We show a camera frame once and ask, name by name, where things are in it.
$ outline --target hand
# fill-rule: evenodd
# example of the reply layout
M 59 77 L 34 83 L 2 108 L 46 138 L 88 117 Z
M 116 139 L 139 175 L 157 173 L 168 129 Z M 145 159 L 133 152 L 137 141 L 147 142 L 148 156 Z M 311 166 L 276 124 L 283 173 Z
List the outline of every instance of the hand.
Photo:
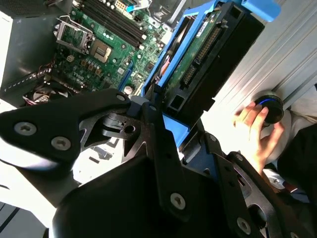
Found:
M 241 154 L 260 175 L 284 131 L 283 125 L 278 122 L 274 124 L 272 133 L 261 139 L 261 130 L 267 114 L 267 107 L 262 109 L 262 105 L 252 102 L 234 117 Z

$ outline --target green circuit board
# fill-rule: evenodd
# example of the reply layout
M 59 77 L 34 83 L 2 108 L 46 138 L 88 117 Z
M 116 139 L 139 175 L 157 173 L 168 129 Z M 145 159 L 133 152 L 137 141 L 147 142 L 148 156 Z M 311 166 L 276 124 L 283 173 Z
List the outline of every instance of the green circuit board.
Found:
M 70 15 L 71 19 L 92 30 L 97 40 L 111 48 L 111 53 L 106 63 L 102 63 L 93 55 L 84 55 L 59 45 L 54 71 L 57 74 L 62 73 L 64 76 L 62 80 L 72 87 L 77 86 L 76 88 L 78 88 L 81 85 L 81 88 L 85 87 L 88 91 L 98 91 L 108 87 L 118 88 L 129 69 L 132 68 L 132 73 L 125 85 L 130 85 L 133 88 L 133 95 L 139 94 L 144 81 L 151 72 L 151 67 L 158 60 L 164 47 L 160 40 L 165 34 L 165 30 L 161 26 L 159 28 L 153 27 L 149 23 L 149 16 L 145 11 L 136 11 L 134 14 L 143 18 L 142 24 L 140 24 L 140 27 L 145 29 L 146 34 L 146 40 L 142 43 L 143 49 L 136 49 L 74 8 Z M 82 35 L 71 28 L 65 30 L 63 35 L 63 39 L 73 45 L 78 45 L 81 38 Z M 69 55 L 74 57 L 72 62 L 67 60 Z
M 220 13 L 221 11 L 213 12 L 213 14 L 206 17 L 186 54 L 168 81 L 165 94 L 178 85 L 182 79 L 190 80 L 190 78 L 197 73 L 192 63 L 197 57 L 203 57 L 207 53 L 210 45 L 214 43 L 216 36 L 220 32 L 219 28 L 214 28 L 216 19 Z

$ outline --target finger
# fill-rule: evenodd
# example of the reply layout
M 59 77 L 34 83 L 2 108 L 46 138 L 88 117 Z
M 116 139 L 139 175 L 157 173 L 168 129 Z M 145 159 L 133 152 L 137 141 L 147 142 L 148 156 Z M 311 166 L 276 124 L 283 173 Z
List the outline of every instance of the finger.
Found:
M 232 124 L 233 124 L 234 127 L 236 126 L 236 121 L 237 121 L 237 119 L 238 119 L 240 114 L 241 114 L 241 112 L 236 113 L 235 115 L 233 115 L 233 117 L 231 119 Z
M 245 109 L 242 110 L 236 121 L 243 121 L 255 105 L 255 102 L 251 102 Z
M 284 132 L 284 126 L 282 123 L 278 122 L 274 124 L 274 130 L 272 131 L 271 135 L 269 136 L 268 143 L 267 143 L 267 150 L 268 153 L 271 154 L 278 141 L 280 140 L 282 134 Z
M 256 119 L 256 117 L 258 116 L 261 110 L 262 110 L 262 105 L 261 104 L 256 105 L 251 111 L 249 111 L 246 118 L 244 118 L 243 123 L 251 129 L 251 126 L 254 120 Z
M 250 140 L 251 141 L 256 141 L 259 142 L 260 141 L 260 134 L 261 134 L 261 130 L 262 130 L 262 126 L 264 124 L 264 120 L 266 118 L 268 114 L 268 108 L 264 107 L 261 112 L 257 115 L 257 117 L 255 118 L 251 129 L 250 129 Z

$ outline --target silver screw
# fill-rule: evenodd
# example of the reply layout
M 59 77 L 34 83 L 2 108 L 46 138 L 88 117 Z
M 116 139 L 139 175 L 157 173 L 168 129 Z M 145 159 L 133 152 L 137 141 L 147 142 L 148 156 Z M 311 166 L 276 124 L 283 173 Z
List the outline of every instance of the silver screw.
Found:
M 237 156 L 238 160 L 243 161 L 243 158 L 241 155 L 237 154 L 236 156 Z
M 241 217 L 238 217 L 237 219 L 237 224 L 238 227 L 247 235 L 251 234 L 251 227 L 250 225 L 247 223 L 246 220 L 244 220 Z
M 54 147 L 56 150 L 68 150 L 71 147 L 70 140 L 63 137 L 63 136 L 57 136 L 51 141 L 52 147 Z
M 214 137 L 213 135 L 210 135 L 209 138 L 210 138 L 212 141 L 214 141 L 214 142 L 217 141 L 216 137 Z
M 19 122 L 14 126 L 15 132 L 20 135 L 33 135 L 37 131 L 36 126 L 29 122 Z
M 291 238 L 299 238 L 294 232 L 291 232 Z
M 182 195 L 178 193 L 171 194 L 170 202 L 173 204 L 174 207 L 176 207 L 179 210 L 185 209 L 185 206 L 186 206 L 185 199 L 182 197 Z
M 119 99 L 120 101 L 125 101 L 125 98 L 119 94 L 117 95 L 117 99 Z

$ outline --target blue ring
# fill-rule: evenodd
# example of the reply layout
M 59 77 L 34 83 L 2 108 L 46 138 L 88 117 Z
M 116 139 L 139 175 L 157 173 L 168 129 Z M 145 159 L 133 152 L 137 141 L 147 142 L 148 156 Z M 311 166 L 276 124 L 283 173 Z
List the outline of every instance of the blue ring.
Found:
M 267 101 L 276 101 L 275 99 L 273 99 L 273 98 L 270 98 L 270 99 L 265 99 L 265 100 L 263 100 L 262 102 L 260 102 L 259 104 L 263 104 L 263 103 L 265 103 L 265 102 L 267 102 Z

